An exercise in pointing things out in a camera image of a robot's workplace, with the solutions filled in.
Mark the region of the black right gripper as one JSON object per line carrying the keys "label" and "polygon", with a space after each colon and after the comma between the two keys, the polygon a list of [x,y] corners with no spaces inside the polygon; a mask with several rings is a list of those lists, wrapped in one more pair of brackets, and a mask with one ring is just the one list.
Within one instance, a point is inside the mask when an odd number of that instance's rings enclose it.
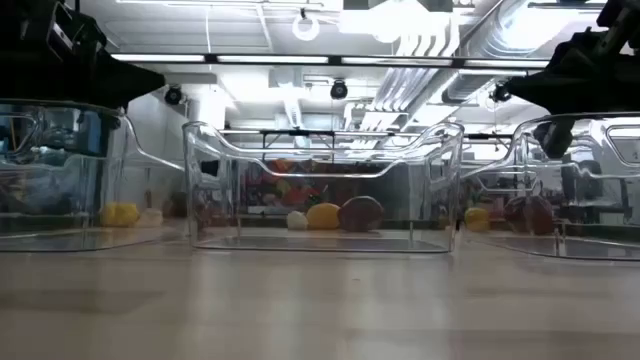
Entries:
{"label": "black right gripper", "polygon": [[[587,27],[562,42],[562,51],[556,50],[543,70],[511,78],[504,88],[550,114],[624,110],[615,78],[615,60],[624,43],[619,29],[593,32]],[[568,90],[563,91],[563,106],[546,89],[553,84],[554,68],[560,62],[569,78]]]}

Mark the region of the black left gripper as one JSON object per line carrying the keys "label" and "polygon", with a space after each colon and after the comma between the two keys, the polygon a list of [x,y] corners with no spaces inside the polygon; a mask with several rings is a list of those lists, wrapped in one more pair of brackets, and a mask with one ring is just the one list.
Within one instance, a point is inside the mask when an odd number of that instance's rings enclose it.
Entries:
{"label": "black left gripper", "polygon": [[[64,57],[49,50],[44,53],[44,63],[44,98],[47,100],[120,108],[165,85],[161,73],[117,60],[104,49],[88,57]],[[106,74],[107,64],[112,78],[133,83],[120,85],[106,95],[101,78]]]}

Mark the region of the orange-yellow lemon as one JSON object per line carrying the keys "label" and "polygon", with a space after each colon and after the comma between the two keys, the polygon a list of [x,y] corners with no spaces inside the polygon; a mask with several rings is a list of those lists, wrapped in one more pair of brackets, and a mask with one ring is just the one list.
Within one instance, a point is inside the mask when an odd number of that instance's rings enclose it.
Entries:
{"label": "orange-yellow lemon", "polygon": [[339,227],[340,207],[332,203],[320,203],[310,207],[306,213],[308,228],[312,230],[334,230]]}

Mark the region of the white conduit bundle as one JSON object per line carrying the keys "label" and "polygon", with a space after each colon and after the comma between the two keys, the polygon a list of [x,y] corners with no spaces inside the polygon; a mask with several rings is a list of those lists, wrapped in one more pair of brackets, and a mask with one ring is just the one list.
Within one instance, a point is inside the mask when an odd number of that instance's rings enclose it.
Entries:
{"label": "white conduit bundle", "polygon": [[[420,33],[402,35],[398,56],[451,56],[460,43],[459,19],[453,13],[431,13]],[[370,104],[381,112],[403,112],[435,74],[433,68],[390,68]]]}

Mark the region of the long linear light fixture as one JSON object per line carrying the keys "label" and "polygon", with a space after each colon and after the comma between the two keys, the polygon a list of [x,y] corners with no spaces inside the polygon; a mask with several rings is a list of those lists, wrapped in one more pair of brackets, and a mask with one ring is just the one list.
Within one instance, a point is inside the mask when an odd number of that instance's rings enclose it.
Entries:
{"label": "long linear light fixture", "polygon": [[544,69],[547,59],[529,58],[463,58],[463,57],[400,57],[345,55],[259,55],[259,54],[113,54],[117,60],[148,64],[207,64],[207,65],[314,65],[362,66],[400,68],[467,68],[497,70]]}

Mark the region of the clear plastic basket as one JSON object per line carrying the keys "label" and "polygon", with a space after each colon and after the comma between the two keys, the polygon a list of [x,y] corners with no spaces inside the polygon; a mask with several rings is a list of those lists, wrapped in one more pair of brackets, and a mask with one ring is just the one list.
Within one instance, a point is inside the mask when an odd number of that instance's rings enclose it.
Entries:
{"label": "clear plastic basket", "polygon": [[[201,249],[447,253],[457,230],[462,127],[417,133],[183,128],[190,242]],[[311,180],[320,198],[300,208],[251,206],[251,163]],[[357,196],[384,208],[369,232],[289,230],[287,214]]]}
{"label": "clear plastic basket", "polygon": [[[490,213],[474,241],[523,253],[640,262],[640,112],[545,116],[519,125],[506,155],[463,175],[464,205]],[[516,233],[507,202],[539,195],[554,231]]]}
{"label": "clear plastic basket", "polygon": [[139,212],[184,191],[179,161],[149,153],[119,110],[0,100],[0,252],[102,250],[181,236],[186,218],[160,227],[105,227],[102,207]]}

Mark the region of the round white pendant lamp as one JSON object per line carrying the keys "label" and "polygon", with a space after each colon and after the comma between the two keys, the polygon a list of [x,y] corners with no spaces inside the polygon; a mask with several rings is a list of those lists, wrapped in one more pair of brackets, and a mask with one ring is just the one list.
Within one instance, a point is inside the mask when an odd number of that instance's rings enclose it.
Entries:
{"label": "round white pendant lamp", "polygon": [[292,23],[291,31],[298,40],[313,41],[320,33],[320,23],[306,8],[300,8]]}

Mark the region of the colourful patterned cloth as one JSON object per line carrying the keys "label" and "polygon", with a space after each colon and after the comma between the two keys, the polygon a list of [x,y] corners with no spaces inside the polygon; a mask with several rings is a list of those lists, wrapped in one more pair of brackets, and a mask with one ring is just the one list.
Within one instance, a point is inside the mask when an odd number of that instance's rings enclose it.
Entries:
{"label": "colourful patterned cloth", "polygon": [[300,208],[320,198],[320,190],[305,178],[279,177],[251,163],[246,172],[246,201],[251,206]]}

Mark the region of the silver ventilation duct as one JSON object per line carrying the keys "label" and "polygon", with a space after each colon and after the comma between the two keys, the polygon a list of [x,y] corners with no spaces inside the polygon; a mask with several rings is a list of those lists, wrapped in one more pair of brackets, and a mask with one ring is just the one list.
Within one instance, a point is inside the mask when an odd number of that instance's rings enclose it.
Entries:
{"label": "silver ventilation duct", "polygon": [[530,8],[542,0],[500,0],[456,52],[465,58],[528,58],[567,24],[559,13]]}

